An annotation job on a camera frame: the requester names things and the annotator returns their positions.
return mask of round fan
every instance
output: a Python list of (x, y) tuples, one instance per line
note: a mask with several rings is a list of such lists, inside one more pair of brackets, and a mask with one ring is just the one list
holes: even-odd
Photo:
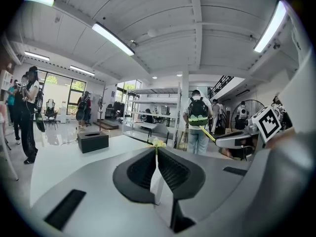
[[(232, 118), (231, 118), (231, 129), (235, 128), (235, 124), (236, 124), (235, 118), (237, 117), (237, 109), (240, 105), (241, 104), (238, 104), (233, 111)], [(253, 99), (245, 100), (245, 106), (246, 106), (247, 114), (248, 114), (247, 119), (251, 118), (258, 111), (260, 111), (262, 108), (264, 108), (264, 105), (262, 103), (260, 103), (257, 100), (253, 100)]]

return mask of black pants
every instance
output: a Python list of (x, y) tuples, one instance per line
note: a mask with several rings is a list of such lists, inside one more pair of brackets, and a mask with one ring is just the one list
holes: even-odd
[(21, 118), (21, 140), (25, 155), (30, 160), (35, 160), (37, 148), (35, 147), (33, 119), (35, 104), (24, 103), (22, 107)]
[(21, 117), (22, 117), (22, 110), (21, 107), (14, 107), (14, 133), (15, 139), (19, 140), (19, 126), (21, 127)]
[(8, 105), (9, 113), (10, 113), (10, 120), (11, 123), (14, 122), (14, 113), (13, 113), (13, 105)]

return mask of window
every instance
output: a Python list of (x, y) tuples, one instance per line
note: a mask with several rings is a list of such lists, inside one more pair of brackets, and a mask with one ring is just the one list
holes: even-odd
[(83, 95), (85, 89), (85, 82), (72, 80), (72, 83), (69, 85), (70, 92), (68, 97), (67, 105), (67, 115), (76, 115), (78, 110), (78, 100)]
[[(139, 89), (142, 87), (142, 83), (139, 80), (132, 80), (118, 83), (117, 93), (115, 97), (116, 102), (125, 103), (126, 91)], [(129, 96), (135, 96), (135, 93), (129, 93)]]
[(55, 102), (54, 110), (60, 114), (62, 103), (68, 102), (69, 89), (72, 79), (47, 73), (44, 84), (44, 110), (46, 110), (46, 102), (53, 99)]
[(77, 102), (84, 93), (86, 83), (41, 70), (39, 70), (38, 76), (39, 84), (43, 87), (44, 93), (42, 111), (46, 111), (46, 102), (49, 99), (53, 99), (55, 102), (54, 110), (58, 114), (60, 114), (62, 103), (66, 102), (67, 114), (76, 115), (78, 110)]

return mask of railing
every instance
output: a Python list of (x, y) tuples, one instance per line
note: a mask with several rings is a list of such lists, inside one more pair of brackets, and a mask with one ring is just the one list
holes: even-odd
[(209, 98), (215, 96), (222, 88), (224, 88), (234, 77), (222, 76), (217, 84), (212, 88)]

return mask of tree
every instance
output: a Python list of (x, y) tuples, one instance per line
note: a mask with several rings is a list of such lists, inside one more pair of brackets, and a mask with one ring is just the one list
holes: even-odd
[(85, 88), (85, 82), (83, 81), (73, 81), (72, 85), (71, 85), (71, 89), (76, 89), (76, 90), (80, 90), (80, 91), (84, 91)]
[(135, 89), (135, 84), (131, 84), (129, 82), (125, 82), (124, 89)]
[(56, 76), (47, 76), (45, 82), (57, 84), (57, 78)]

